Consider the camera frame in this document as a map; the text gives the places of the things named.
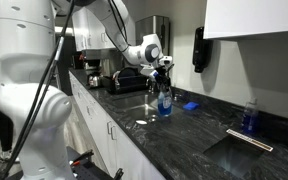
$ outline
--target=white wall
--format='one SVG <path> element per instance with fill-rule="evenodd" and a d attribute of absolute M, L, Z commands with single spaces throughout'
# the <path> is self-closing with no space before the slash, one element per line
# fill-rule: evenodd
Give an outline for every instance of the white wall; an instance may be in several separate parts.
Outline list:
<path fill-rule="evenodd" d="M 238 105 L 257 97 L 261 110 L 288 117 L 288 39 L 215 41 L 209 67 L 198 74 L 192 51 L 195 29 L 204 25 L 206 0 L 145 2 L 145 17 L 170 17 L 174 86 Z"/>

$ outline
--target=sink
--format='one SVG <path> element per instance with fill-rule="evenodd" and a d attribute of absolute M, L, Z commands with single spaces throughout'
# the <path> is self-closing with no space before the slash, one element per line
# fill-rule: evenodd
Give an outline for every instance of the sink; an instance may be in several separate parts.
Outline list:
<path fill-rule="evenodd" d="M 157 109 L 156 95 L 143 94 L 120 98 L 113 100 L 113 103 L 134 120 L 156 121 L 161 118 Z M 171 115 L 182 111 L 182 109 L 173 105 Z"/>
<path fill-rule="evenodd" d="M 204 154 L 217 165 L 235 176 L 243 178 L 263 152 L 263 150 L 243 140 L 227 136 L 207 149 Z"/>

